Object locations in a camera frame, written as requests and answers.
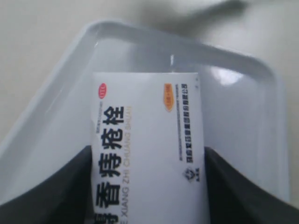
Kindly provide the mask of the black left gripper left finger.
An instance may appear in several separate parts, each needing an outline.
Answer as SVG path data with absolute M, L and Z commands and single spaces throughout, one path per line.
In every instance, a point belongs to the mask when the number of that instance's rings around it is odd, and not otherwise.
M 91 224 L 91 146 L 51 177 L 1 205 L 2 224 Z

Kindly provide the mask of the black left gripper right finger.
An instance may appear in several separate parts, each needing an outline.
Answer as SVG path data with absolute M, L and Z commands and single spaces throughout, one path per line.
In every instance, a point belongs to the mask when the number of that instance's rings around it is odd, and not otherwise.
M 297 224 L 299 210 L 264 191 L 205 148 L 210 222 L 213 224 Z

